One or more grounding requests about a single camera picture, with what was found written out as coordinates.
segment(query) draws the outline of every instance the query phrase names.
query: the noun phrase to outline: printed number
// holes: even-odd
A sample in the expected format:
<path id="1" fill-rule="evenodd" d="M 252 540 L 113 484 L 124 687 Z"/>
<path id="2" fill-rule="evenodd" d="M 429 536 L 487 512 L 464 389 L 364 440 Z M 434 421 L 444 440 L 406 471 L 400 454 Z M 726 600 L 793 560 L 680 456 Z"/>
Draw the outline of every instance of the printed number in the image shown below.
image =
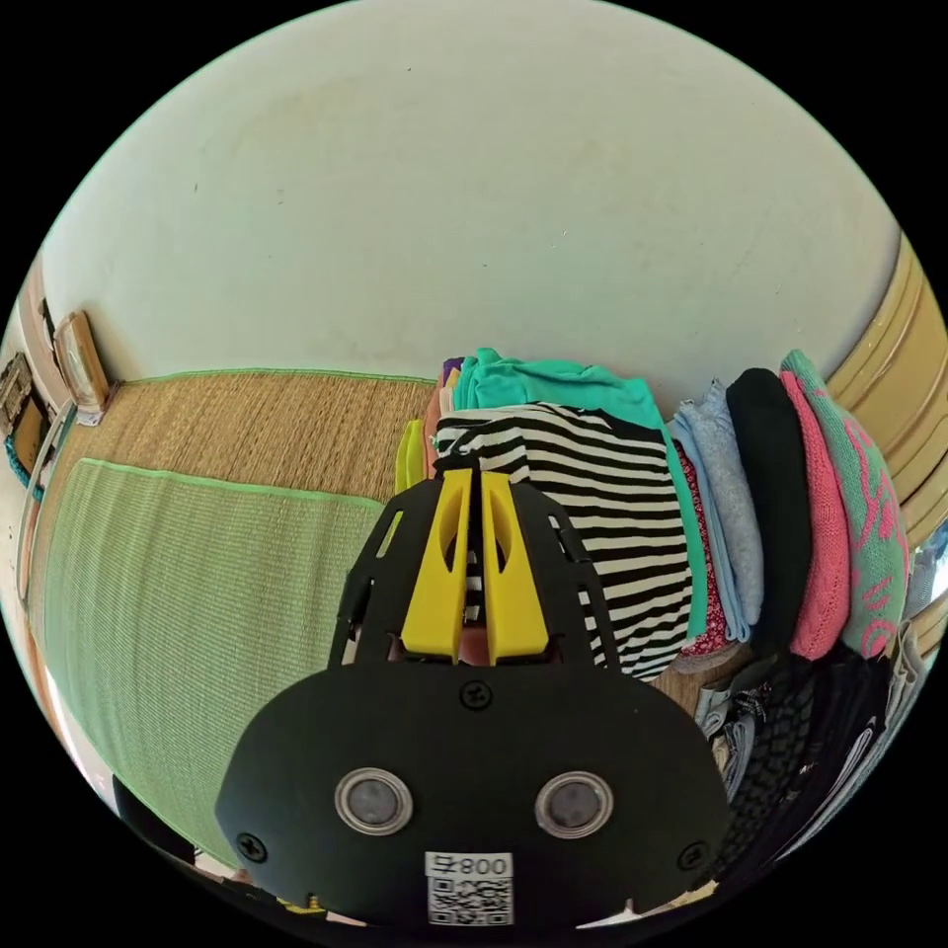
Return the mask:
<path id="1" fill-rule="evenodd" d="M 491 872 L 496 876 L 502 876 L 507 872 L 507 860 L 495 859 L 492 863 L 490 859 L 478 859 L 476 862 L 473 859 L 462 859 L 460 871 L 465 876 L 486 876 Z"/>

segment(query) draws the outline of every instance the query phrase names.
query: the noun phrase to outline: teal shirt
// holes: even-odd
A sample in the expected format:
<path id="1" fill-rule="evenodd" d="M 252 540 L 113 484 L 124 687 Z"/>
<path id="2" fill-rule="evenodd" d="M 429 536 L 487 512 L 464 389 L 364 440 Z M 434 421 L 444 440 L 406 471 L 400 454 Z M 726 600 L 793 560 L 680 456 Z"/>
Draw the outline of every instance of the teal shirt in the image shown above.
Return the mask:
<path id="1" fill-rule="evenodd" d="M 688 639 L 704 633 L 708 614 L 708 574 L 698 517 L 678 452 L 649 386 L 641 378 L 619 378 L 598 365 L 548 359 L 523 362 L 501 358 L 493 349 L 479 349 L 461 366 L 454 389 L 454 410 L 504 408 L 550 402 L 565 408 L 603 411 L 619 421 L 662 432 L 669 471 L 681 505 L 681 520 L 691 570 L 691 615 Z"/>

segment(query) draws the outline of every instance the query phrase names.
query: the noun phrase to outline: screw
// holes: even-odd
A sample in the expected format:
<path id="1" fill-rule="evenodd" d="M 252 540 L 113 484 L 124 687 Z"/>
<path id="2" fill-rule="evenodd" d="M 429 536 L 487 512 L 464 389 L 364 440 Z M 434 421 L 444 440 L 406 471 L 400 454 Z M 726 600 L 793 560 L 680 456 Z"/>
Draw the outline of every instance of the screw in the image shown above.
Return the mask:
<path id="1" fill-rule="evenodd" d="M 468 711 L 483 711 L 494 700 L 494 693 L 483 681 L 468 681 L 461 687 L 460 699 Z"/>
<path id="2" fill-rule="evenodd" d="M 242 832 L 237 837 L 237 848 L 244 858 L 249 859 L 251 862 L 267 861 L 267 848 L 255 836 L 251 836 L 248 832 Z"/>
<path id="3" fill-rule="evenodd" d="M 681 851 L 681 855 L 678 857 L 678 868 L 682 872 L 691 872 L 708 858 L 710 852 L 711 847 L 706 842 L 702 840 L 692 842 L 690 846 L 686 846 Z"/>

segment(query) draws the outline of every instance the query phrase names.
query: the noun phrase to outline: green mat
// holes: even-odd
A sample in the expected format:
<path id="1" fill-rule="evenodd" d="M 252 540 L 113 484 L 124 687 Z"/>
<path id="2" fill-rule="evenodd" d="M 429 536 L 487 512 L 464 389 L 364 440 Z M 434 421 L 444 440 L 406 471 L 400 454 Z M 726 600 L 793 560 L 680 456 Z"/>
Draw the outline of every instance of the green mat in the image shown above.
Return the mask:
<path id="1" fill-rule="evenodd" d="M 69 474 L 46 663 L 106 765 L 226 865 L 213 805 L 230 754 L 267 701 L 327 665 L 346 569 L 381 510 L 88 458 Z"/>

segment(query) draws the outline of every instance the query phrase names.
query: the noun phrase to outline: black and white striped shirt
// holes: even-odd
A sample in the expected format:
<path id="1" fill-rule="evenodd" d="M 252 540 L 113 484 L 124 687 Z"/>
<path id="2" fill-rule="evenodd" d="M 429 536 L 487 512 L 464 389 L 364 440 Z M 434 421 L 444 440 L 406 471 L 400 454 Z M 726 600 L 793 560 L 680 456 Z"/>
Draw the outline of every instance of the black and white striped shirt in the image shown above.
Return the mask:
<path id="1" fill-rule="evenodd" d="M 473 453 L 481 470 L 528 480 L 559 503 L 602 582 L 622 670 L 648 681 L 668 667 L 687 636 L 691 570 L 661 432 L 538 403 L 445 415 L 436 448 L 440 457 Z M 480 590 L 469 561 L 468 619 L 482 607 Z M 585 594 L 583 602 L 601 664 Z"/>

